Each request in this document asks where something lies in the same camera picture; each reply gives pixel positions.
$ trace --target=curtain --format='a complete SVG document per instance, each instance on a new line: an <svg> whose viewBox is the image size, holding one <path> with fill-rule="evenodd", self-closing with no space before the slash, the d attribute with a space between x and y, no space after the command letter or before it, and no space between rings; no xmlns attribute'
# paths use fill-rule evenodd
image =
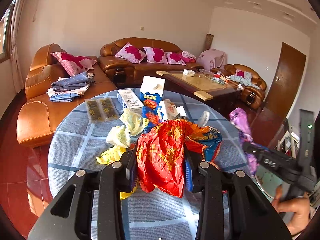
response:
<svg viewBox="0 0 320 240"><path fill-rule="evenodd" d="M11 21L11 68L12 79L16 93L19 93L24 88L24 82L21 74L21 65L19 63L17 37L21 18L21 13L26 0L16 0Z"/></svg>

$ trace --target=leather couch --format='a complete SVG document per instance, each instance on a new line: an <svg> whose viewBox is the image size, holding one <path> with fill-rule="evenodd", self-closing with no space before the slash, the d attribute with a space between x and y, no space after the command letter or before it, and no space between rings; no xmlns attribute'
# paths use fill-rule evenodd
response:
<svg viewBox="0 0 320 240"><path fill-rule="evenodd" d="M222 75L227 77L235 75L237 69L250 72L252 74L251 82L260 87L260 89L249 86L244 87L244 90L241 93L241 101L249 105L252 109L258 109L266 96L267 84L252 68L241 64L227 64L224 66L224 69L213 68L211 69L211 72L216 73L217 71L221 71ZM235 84L236 86L239 84L239 82L233 80L230 80L229 82Z"/></svg>
<svg viewBox="0 0 320 240"><path fill-rule="evenodd" d="M115 84L125 84L126 86L141 85L143 76L147 75L158 77L158 75L156 75L157 71L203 69L203 67L198 63L186 63L186 66L148 63L147 57L145 57L141 64L133 64L126 59L115 57L115 54L119 52L127 44L127 42L130 42L131 45L137 47L143 52L143 47L160 48L165 52L182 52L182 50L173 43L145 38L124 38L113 41L110 44L106 44L100 50L98 62L101 69Z"/></svg>
<svg viewBox="0 0 320 240"><path fill-rule="evenodd" d="M25 83L27 102L22 106L17 122L17 140L26 147L37 147L51 142L53 134L61 121L76 106L87 98L116 90L116 86L108 79L98 64L94 65L95 83L81 98L72 102L51 102L46 94L51 84L59 77L68 77L64 68L57 64L50 53L64 51L57 44L40 48L31 63Z"/></svg>

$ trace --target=glossy floor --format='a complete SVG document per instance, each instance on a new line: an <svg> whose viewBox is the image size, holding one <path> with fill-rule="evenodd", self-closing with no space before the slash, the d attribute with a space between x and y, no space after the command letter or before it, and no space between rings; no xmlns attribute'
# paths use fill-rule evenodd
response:
<svg viewBox="0 0 320 240"><path fill-rule="evenodd" d="M49 145L32 149L17 142L17 118L25 101L25 96L18 94L1 120L0 204L15 228L27 238L52 195L47 168ZM242 102L236 106L247 112L254 140L268 146L282 120L267 109L252 111Z"/></svg>

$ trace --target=silver screw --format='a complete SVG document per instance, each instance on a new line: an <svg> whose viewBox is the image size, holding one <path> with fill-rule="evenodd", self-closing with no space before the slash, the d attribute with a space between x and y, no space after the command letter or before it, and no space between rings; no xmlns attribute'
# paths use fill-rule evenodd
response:
<svg viewBox="0 0 320 240"><path fill-rule="evenodd" d="M244 171L237 171L236 174L238 177L241 177L241 178L245 176Z"/></svg>
<svg viewBox="0 0 320 240"><path fill-rule="evenodd" d="M209 163L207 163L207 162L201 162L201 163L200 163L200 167L203 168L203 169L207 169L207 168L209 168Z"/></svg>
<svg viewBox="0 0 320 240"><path fill-rule="evenodd" d="M79 171L76 172L76 175L77 175L78 177L82 177L84 174L85 174L85 171L84 171L84 170L79 170Z"/></svg>
<svg viewBox="0 0 320 240"><path fill-rule="evenodd" d="M114 162L114 163L112 164L112 167L115 168L115 169L120 168L121 166L122 166L122 163L121 163L121 162Z"/></svg>

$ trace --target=round table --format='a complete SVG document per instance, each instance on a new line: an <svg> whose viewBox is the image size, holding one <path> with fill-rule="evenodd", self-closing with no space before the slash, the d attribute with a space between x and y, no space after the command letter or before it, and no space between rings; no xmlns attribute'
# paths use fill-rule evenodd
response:
<svg viewBox="0 0 320 240"><path fill-rule="evenodd" d="M139 88L132 89L138 96ZM121 115L123 110L116 99L117 91L107 92L95 98L109 97ZM237 129L221 114L205 104L187 96L164 91L163 99L170 99L176 106L183 106L188 118L196 122L203 111L209 110L207 125L217 128L222 135L221 150L215 162L223 171L238 169L250 175L247 161L241 150ZM52 139L48 156L50 190L55 197L62 186L79 169L102 170L96 156L110 147L106 137L114 126L123 123L117 119L109 122L90 123L84 103L77 106L57 128ZM131 137L135 142L138 136ZM97 203L95 192L92 211L92 239L97 239ZM129 198L122 200L122 213L126 239L193 240L195 239L201 194L184 190L183 198L174 197L155 189L145 193L140 187ZM228 232L228 202L224 196L225 233Z"/></svg>

